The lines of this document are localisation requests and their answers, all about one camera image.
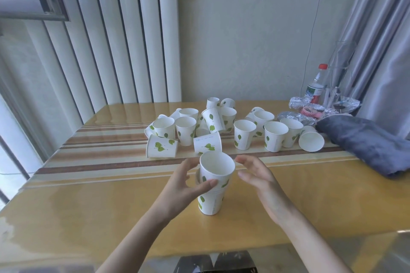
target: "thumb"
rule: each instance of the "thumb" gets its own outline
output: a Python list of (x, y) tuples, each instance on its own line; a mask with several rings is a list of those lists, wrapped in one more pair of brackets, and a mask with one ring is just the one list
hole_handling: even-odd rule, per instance
[(266, 183), (264, 179), (256, 177), (254, 174), (246, 172), (244, 170), (238, 171), (238, 176), (241, 178), (245, 183), (249, 183), (258, 189), (262, 189)]
[(213, 187), (215, 187), (218, 184), (218, 179), (209, 179), (205, 181), (204, 183), (200, 183), (196, 185), (195, 187), (190, 188), (191, 189), (191, 194), (194, 197), (198, 197), (201, 194), (204, 194), (211, 190)]

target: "plastic bottle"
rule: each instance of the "plastic bottle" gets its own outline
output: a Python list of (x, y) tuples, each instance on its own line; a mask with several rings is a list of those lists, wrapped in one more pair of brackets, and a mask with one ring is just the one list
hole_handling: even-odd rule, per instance
[(319, 73), (316, 75), (315, 79), (311, 84), (308, 84), (305, 96), (311, 97), (312, 100), (310, 101), (313, 104), (317, 104), (319, 102), (320, 95), (325, 88), (325, 80), (328, 65), (327, 64), (320, 64), (319, 65)]

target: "forearm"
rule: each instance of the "forearm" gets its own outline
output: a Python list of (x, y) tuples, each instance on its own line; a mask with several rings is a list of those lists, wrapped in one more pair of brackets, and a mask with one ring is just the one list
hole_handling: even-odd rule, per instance
[(309, 272), (351, 272), (298, 209), (291, 210), (281, 227)]
[(166, 225), (161, 214), (153, 208), (148, 210), (97, 272), (138, 272), (151, 245)]

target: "folded gray towel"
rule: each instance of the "folded gray towel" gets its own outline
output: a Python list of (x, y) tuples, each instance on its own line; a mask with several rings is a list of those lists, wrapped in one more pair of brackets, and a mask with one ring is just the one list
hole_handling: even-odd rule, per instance
[(317, 126), (333, 142), (385, 177), (410, 169), (410, 141), (388, 133), (373, 121), (333, 115), (317, 122)]

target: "hand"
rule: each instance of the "hand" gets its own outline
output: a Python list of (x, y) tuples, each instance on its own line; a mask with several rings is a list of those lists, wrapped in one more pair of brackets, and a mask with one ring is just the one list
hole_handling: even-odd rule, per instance
[(188, 187), (187, 172), (199, 164), (199, 157), (185, 159), (169, 178), (161, 194), (151, 209), (155, 210), (165, 222), (177, 217), (194, 199), (211, 190), (218, 184), (217, 179), (209, 179), (195, 187)]
[(243, 164), (250, 171), (249, 173), (240, 170), (238, 172), (239, 178), (256, 187), (258, 197), (269, 217), (281, 225), (294, 206), (283, 192), (273, 173), (257, 157), (238, 155), (235, 161)]

